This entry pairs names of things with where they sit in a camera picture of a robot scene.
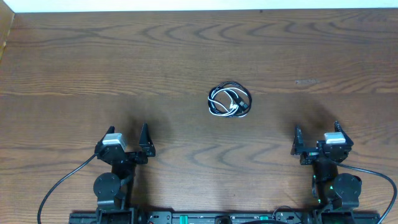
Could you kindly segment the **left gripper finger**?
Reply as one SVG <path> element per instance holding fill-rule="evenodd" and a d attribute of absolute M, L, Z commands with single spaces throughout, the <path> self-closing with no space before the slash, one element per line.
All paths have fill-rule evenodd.
<path fill-rule="evenodd" d="M 99 145 L 103 145 L 103 140 L 104 140 L 104 138 L 106 137 L 106 135 L 107 135 L 107 134 L 113 134 L 113 133 L 114 133 L 114 130 L 115 130 L 115 127 L 114 127 L 114 126 L 110 126 L 110 127 L 108 128 L 108 130 L 106 131 L 106 133 L 104 134 L 104 136 L 98 141 L 98 144 L 99 144 Z"/>
<path fill-rule="evenodd" d="M 155 147 L 150 137 L 149 127 L 147 123 L 144 123 L 142 126 L 139 146 L 147 157 L 155 157 Z"/>

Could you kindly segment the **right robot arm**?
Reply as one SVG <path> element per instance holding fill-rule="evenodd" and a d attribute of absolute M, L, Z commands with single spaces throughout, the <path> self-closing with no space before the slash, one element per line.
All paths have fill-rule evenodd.
<path fill-rule="evenodd" d="M 334 131 L 325 133 L 324 139 L 317 141 L 315 147 L 307 147 L 300 126 L 295 127 L 291 155 L 299 156 L 301 165 L 312 166 L 313 193 L 320 204 L 330 206 L 332 211 L 359 206 L 361 179 L 338 172 L 338 166 L 348 157 L 353 145 L 337 121 Z"/>

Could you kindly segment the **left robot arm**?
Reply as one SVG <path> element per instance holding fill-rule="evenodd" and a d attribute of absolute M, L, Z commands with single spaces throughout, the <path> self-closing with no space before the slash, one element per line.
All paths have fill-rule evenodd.
<path fill-rule="evenodd" d="M 143 124 L 139 138 L 140 151 L 127 152 L 127 142 L 111 126 L 95 146 L 95 156 L 111 166 L 111 172 L 97 177 L 93 191 L 97 196 L 97 209 L 102 212 L 121 211 L 129 207 L 131 190 L 138 165 L 148 163 L 155 156 L 148 124 Z"/>

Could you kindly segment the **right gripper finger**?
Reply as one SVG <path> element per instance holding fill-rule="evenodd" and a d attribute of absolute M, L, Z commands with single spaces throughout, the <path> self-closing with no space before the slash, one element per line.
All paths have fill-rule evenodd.
<path fill-rule="evenodd" d="M 334 122 L 334 130 L 336 133 L 341 133 L 343 135 L 343 137 L 345 138 L 345 142 L 347 145 L 353 146 L 354 142 L 352 141 L 352 139 L 345 133 L 345 131 L 343 130 L 343 128 L 341 127 L 341 124 L 338 121 Z"/>
<path fill-rule="evenodd" d="M 295 126 L 294 129 L 294 141 L 291 148 L 291 155 L 300 155 L 303 151 L 303 137 L 302 130 L 299 125 Z"/>

